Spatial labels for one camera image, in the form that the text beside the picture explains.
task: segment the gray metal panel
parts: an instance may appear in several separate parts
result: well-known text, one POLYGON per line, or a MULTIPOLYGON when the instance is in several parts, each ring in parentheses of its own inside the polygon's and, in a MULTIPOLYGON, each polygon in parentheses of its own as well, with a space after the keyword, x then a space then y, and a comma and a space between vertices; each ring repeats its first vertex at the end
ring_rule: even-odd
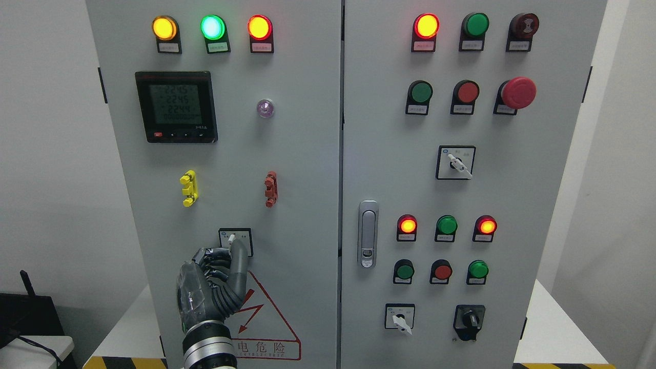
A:
POLYGON ((344 41, 344 213, 342 356, 352 368, 509 368, 556 200, 605 1, 346 1, 344 41), (437 51, 410 53, 415 17, 440 18, 437 51), (482 53, 459 53, 463 18, 484 12, 482 53), (520 12, 541 21, 530 53, 506 53, 508 24, 520 12), (499 85, 516 76, 537 84, 517 116, 492 114, 499 85), (434 95, 426 117, 404 114, 407 88, 424 79, 434 95), (481 87, 473 116, 449 114, 462 79, 481 87), (474 145, 471 181, 435 179, 439 145, 474 145), (358 204, 380 205, 377 264, 357 262, 358 204), (396 221, 417 217, 417 242, 396 242, 396 221), (454 243, 433 241, 445 214, 459 222, 454 243), (473 243, 474 222, 490 214, 494 241, 473 243), (392 284, 398 259, 414 263, 410 286, 392 284), (446 286, 428 283, 431 264, 451 262, 446 286), (475 259, 487 284, 466 286, 475 259), (385 303, 417 306, 413 336, 385 330, 385 303), (476 342, 453 339, 458 304, 485 305, 476 342))
MULTIPOLYGON (((333 368, 340 1, 88 0, 87 6, 169 367, 182 366, 175 298, 181 263, 199 247, 217 246, 220 227, 252 227, 250 270, 301 340, 302 360, 240 359, 239 367, 333 368), (178 21, 181 55, 156 52, 150 26, 162 14, 178 21), (227 23, 230 54, 205 52, 199 23, 206 14, 227 23), (249 52, 246 24, 254 14, 272 20, 275 54, 249 52), (210 71, 219 142, 147 143, 134 82, 140 70, 210 71), (269 120, 255 112, 262 98, 276 104, 269 120), (188 169, 197 173, 199 200, 187 209, 178 179, 188 169), (279 188, 272 209, 264 207, 269 170, 277 172, 279 188)), ((277 319, 272 309, 258 315, 277 319)))

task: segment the red lightning bolt symbol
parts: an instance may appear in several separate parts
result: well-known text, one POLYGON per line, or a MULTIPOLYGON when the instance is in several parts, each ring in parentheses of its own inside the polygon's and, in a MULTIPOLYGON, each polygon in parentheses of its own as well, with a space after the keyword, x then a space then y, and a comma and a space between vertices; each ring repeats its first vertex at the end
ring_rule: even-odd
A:
MULTIPOLYGON (((254 293, 255 293, 255 291, 253 289, 248 290, 248 292, 246 293, 246 296, 244 298, 244 304, 246 304, 246 301, 248 301, 254 293)), ((248 325, 248 323, 250 323, 250 321, 253 319, 253 317, 255 315, 257 315, 257 313, 260 311, 260 309, 263 306, 264 306, 264 304, 255 305, 255 306, 247 307, 246 309, 242 309, 242 310, 238 311, 238 313, 241 313, 242 311, 255 310, 255 311, 253 311, 251 317, 248 318, 248 320, 246 320, 246 323, 244 323, 244 325, 239 326, 239 333, 241 333, 241 332, 245 331, 246 329, 248 329, 248 327, 246 327, 246 326, 248 325)))

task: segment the green push button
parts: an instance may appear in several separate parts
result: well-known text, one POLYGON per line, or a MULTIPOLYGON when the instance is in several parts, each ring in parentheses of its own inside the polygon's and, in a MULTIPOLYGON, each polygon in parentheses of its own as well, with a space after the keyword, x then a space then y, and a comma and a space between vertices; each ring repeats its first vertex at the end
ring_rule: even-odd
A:
POLYGON ((442 234, 452 234, 458 229, 458 222, 450 215, 444 215, 438 221, 438 231, 442 234))
POLYGON ((417 102, 426 102, 433 95, 433 88, 427 82, 419 82, 410 92, 412 99, 417 102))
POLYGON ((464 31, 470 37, 480 37, 490 27, 490 21, 487 15, 483 13, 474 13, 467 17, 464 23, 464 31))
POLYGON ((410 279, 414 275, 415 270, 410 265, 402 265, 396 269, 396 276, 401 279, 410 279))
POLYGON ((489 273, 489 269, 487 268, 487 263, 485 263, 485 261, 477 260, 469 264, 469 274, 471 274, 472 277, 485 278, 487 273, 489 273))

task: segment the warning sign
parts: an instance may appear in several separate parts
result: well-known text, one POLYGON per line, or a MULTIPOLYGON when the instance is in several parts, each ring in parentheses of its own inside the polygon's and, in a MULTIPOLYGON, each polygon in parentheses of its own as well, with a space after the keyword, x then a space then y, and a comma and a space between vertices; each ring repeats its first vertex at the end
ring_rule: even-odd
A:
POLYGON ((264 286, 249 274, 244 305, 226 320, 237 358, 300 360, 300 339, 264 286))

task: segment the yellow black hazard tape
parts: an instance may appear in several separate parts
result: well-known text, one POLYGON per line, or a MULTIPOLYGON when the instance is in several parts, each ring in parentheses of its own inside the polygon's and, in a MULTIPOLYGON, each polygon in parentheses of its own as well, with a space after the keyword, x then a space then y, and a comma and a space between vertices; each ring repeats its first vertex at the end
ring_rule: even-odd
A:
POLYGON ((615 369, 610 364, 531 364, 515 363, 512 369, 615 369))
POLYGON ((165 358, 93 356, 84 369, 167 369, 165 358))
MULTIPOLYGON (((167 369, 165 358, 98 357, 87 361, 84 369, 167 369)), ((515 363, 512 369, 615 369, 610 364, 531 364, 515 363)))

